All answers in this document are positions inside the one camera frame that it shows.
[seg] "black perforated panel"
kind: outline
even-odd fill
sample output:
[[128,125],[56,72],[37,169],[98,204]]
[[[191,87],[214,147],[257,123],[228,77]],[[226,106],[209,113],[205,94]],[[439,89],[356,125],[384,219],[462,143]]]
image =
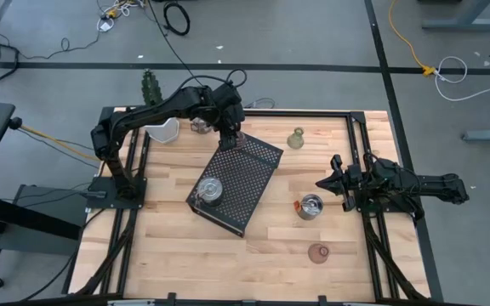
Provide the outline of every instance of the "black perforated panel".
[[[270,144],[245,136],[247,142],[241,149],[214,153],[186,200],[192,210],[237,235],[243,235],[283,153]],[[197,185],[204,178],[216,178],[222,183],[222,202],[217,207],[197,203]]]

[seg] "can lid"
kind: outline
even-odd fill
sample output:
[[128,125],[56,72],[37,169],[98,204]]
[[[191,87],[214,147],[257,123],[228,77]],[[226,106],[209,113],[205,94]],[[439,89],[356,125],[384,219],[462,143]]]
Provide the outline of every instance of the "can lid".
[[197,186],[197,194],[205,202],[215,201],[222,195],[222,183],[216,178],[204,178]]

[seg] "butcher block tabletop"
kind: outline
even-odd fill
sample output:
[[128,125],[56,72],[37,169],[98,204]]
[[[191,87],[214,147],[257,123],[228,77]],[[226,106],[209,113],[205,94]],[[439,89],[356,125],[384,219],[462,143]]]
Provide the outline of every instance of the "butcher block tabletop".
[[[373,153],[398,161],[387,113],[364,113]],[[296,127],[305,131],[299,150],[287,145]],[[361,148],[358,125],[355,129]],[[137,218],[124,297],[166,298],[176,292],[178,299],[316,301],[325,295],[328,301],[373,301],[361,214],[344,212],[341,196],[315,186],[332,172],[329,162],[334,154],[341,155],[344,168],[352,163],[345,119],[247,116],[242,131],[284,150],[244,238],[196,215],[185,202],[217,149],[218,133],[194,133],[188,120],[180,120],[174,142],[151,141],[145,205]],[[145,130],[140,129],[133,168],[139,164],[143,137]],[[120,150],[122,162],[129,138]],[[105,168],[103,175],[111,174]],[[324,202],[322,213],[310,221],[300,218],[293,207],[307,194]],[[69,292],[84,286],[104,259],[114,215],[114,210],[106,210],[84,230]],[[429,296],[412,219],[406,213],[386,213],[385,220],[393,258],[416,289]],[[325,263],[312,263],[307,255],[317,242],[330,250]],[[119,257],[109,292],[116,290],[120,263]],[[388,297],[379,257],[378,263]]]

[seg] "concrete floor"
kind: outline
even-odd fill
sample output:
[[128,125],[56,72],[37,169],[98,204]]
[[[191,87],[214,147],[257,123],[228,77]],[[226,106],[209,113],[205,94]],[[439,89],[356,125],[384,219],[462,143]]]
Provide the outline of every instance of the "concrete floor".
[[[100,0],[102,4],[111,3]],[[362,1],[300,0],[183,2],[192,18],[188,37],[169,35],[187,63],[379,65]],[[390,66],[415,67],[407,46],[390,31],[389,0],[373,6]],[[432,32],[420,19],[456,14],[467,5],[431,5],[401,1],[394,21],[416,45],[418,56],[437,65],[448,55],[483,68],[490,59],[489,33]],[[162,6],[156,6],[162,16]],[[95,38],[94,0],[12,1],[0,32],[25,54],[50,54],[62,37],[71,46]],[[490,18],[490,7],[485,12]],[[49,62],[177,63],[143,12],[100,36],[92,48],[54,56]],[[58,138],[89,144],[89,131],[102,106],[139,105],[141,70],[22,69],[0,83],[0,102],[16,105],[16,116]],[[226,71],[195,71],[225,76]],[[186,71],[156,71],[162,92],[172,92]],[[388,110],[379,73],[250,71],[240,88],[245,101],[270,97],[277,108]],[[407,141],[418,173],[457,173],[470,201],[462,206],[424,199],[427,226],[446,301],[490,305],[490,144],[459,140],[466,129],[490,128],[490,93],[450,103],[421,75],[393,75]],[[463,96],[490,87],[490,76],[470,76],[442,89]],[[12,197],[20,184],[68,188],[91,179],[93,169],[61,155],[21,133],[9,131],[0,144],[0,197]],[[0,277],[7,283],[0,302],[36,291],[64,265],[65,257],[4,252]],[[63,278],[39,297],[55,297]]]

